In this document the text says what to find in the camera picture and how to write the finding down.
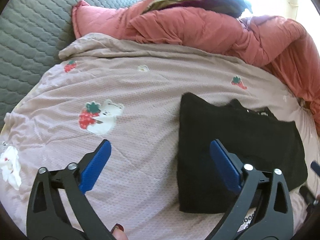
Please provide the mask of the person's left hand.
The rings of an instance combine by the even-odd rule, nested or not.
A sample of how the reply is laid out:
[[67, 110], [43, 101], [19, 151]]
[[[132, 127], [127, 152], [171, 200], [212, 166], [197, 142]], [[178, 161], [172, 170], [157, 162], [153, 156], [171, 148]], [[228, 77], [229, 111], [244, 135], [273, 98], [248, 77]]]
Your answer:
[[116, 224], [112, 228], [111, 233], [116, 240], [128, 240], [128, 237], [127, 237], [126, 233], [124, 232], [124, 228], [120, 224]]

